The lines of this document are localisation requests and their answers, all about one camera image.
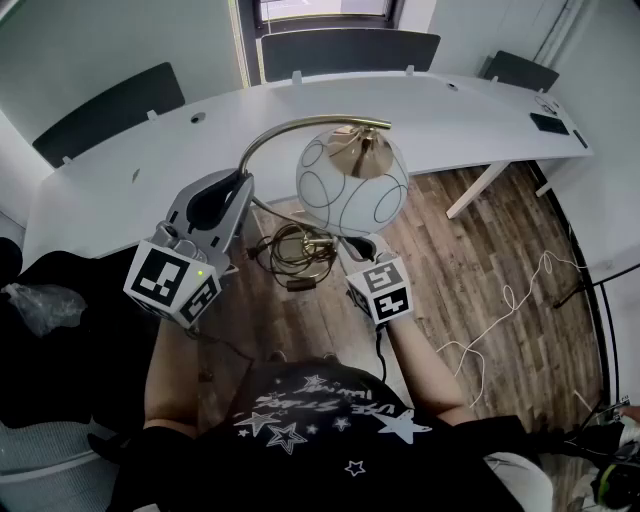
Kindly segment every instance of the black phone on desk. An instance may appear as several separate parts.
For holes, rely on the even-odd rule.
[[[536,123],[536,126],[540,131],[569,135],[567,127],[557,117],[543,116],[542,114],[534,113],[529,114],[529,116],[531,116],[531,119]]]

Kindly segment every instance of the window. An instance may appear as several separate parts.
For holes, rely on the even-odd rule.
[[[327,15],[386,16],[388,0],[261,0],[262,21]]]
[[[318,28],[398,28],[404,0],[236,0],[251,85],[261,83],[260,38]]]

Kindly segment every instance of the person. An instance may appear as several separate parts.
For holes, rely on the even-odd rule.
[[[640,405],[622,407],[620,416],[630,418],[640,425]]]
[[[334,355],[251,368],[226,419],[198,436],[197,341],[163,321],[144,429],[109,512],[399,506],[551,511],[552,485],[516,417],[476,421],[416,323],[388,323],[413,401]]]

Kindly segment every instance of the power cord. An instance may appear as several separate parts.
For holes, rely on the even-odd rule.
[[[189,338],[191,338],[193,340],[204,341],[204,342],[207,342],[207,343],[222,343],[225,347],[230,349],[232,352],[234,352],[237,356],[241,357],[245,361],[248,361],[251,364],[256,362],[256,358],[255,357],[251,357],[251,356],[245,354],[242,350],[240,350],[239,348],[237,348],[236,346],[232,345],[231,343],[229,343],[226,340],[217,338],[215,336],[210,336],[208,334],[204,334],[203,332],[198,331],[198,330],[185,329],[184,332],[186,333],[187,336],[189,336]]]
[[[284,243],[300,242],[300,255],[287,256],[282,252]],[[270,249],[269,267],[260,261],[260,254]],[[265,272],[273,275],[275,281],[289,291],[304,291],[315,288],[324,281],[333,268],[336,260],[336,250],[333,246],[333,236],[319,228],[295,224],[293,222],[282,226],[273,236],[262,238],[256,247],[248,251],[249,259]],[[312,265],[326,264],[326,269],[312,276],[303,275]],[[280,277],[290,278],[282,282]]]
[[[376,353],[378,354],[378,358],[382,363],[382,382],[386,382],[387,380],[387,362],[384,360],[384,356],[382,355],[382,331],[387,328],[387,322],[383,324],[376,325]]]
[[[535,97],[536,103],[538,105],[540,105],[542,107],[542,110],[544,110],[547,114],[551,114],[554,116],[558,115],[558,111],[556,109],[554,109],[551,106],[551,103],[549,103],[547,100],[545,100],[542,96],[536,96]]]
[[[460,369],[462,368],[462,363],[464,362],[464,358],[466,357],[467,352],[473,352],[474,354],[477,354],[478,356],[480,356],[480,358],[482,359],[482,378],[481,378],[481,382],[480,382],[480,393],[478,394],[477,398],[473,401],[473,403],[469,407],[473,407],[474,405],[476,405],[476,403],[478,403],[478,400],[480,400],[480,398],[482,397],[482,394],[484,392],[484,370],[485,370],[484,357],[482,356],[482,354],[480,354],[480,352],[472,350],[471,347],[473,347],[482,338],[484,338],[487,335],[487,333],[489,331],[491,331],[491,329],[493,329],[496,325],[498,325],[500,322],[502,322],[506,318],[509,318],[511,315],[513,315],[516,311],[518,311],[520,309],[520,306],[522,306],[524,301],[526,301],[531,296],[531,294],[533,293],[533,283],[534,283],[536,277],[538,276],[538,274],[540,273],[540,271],[542,270],[543,264],[544,264],[544,269],[545,269],[546,273],[549,274],[549,275],[552,273],[553,265],[551,264],[550,256],[553,256],[556,259],[556,261],[558,261],[558,262],[568,263],[569,265],[574,266],[576,268],[576,270],[580,270],[580,269],[583,269],[583,268],[588,268],[586,266],[581,267],[581,266],[575,264],[573,261],[563,260],[562,258],[558,258],[551,251],[544,251],[542,253],[542,256],[540,256],[540,260],[538,261],[537,270],[531,276],[531,281],[529,283],[529,292],[523,297],[523,299],[520,302],[518,302],[516,304],[516,298],[515,298],[515,295],[513,293],[513,289],[509,285],[505,285],[505,286],[502,287],[502,296],[503,296],[504,301],[507,303],[507,306],[509,307],[509,310],[510,310],[506,315],[503,315],[500,318],[498,318],[480,336],[478,336],[476,339],[474,339],[467,346],[464,346],[462,343],[460,343],[458,341],[450,341],[448,343],[445,343],[438,350],[436,350],[436,352],[440,352],[444,348],[449,347],[451,345],[458,345],[458,346],[460,346],[460,347],[462,347],[464,349],[464,352],[462,353],[462,357],[460,358],[460,364],[458,364],[458,368],[454,373],[454,375],[456,377],[460,373]]]

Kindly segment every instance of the white wall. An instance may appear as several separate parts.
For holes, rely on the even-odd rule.
[[[400,15],[399,30],[428,32],[437,0],[405,0]]]
[[[476,76],[486,58],[494,57],[498,50],[533,60],[564,3],[440,0],[429,25],[429,33],[442,38],[431,71]]]
[[[0,212],[26,227],[36,190],[52,172],[0,111]]]
[[[640,262],[640,9],[632,0],[604,0],[595,9],[579,41],[559,56],[560,78],[550,91],[595,156],[547,172],[587,263],[595,265],[593,278],[601,279]],[[621,392],[640,403],[640,269],[607,284],[607,294]]]
[[[187,103],[242,87],[226,0],[28,0],[0,26],[0,109],[33,142],[69,112],[171,62]]]

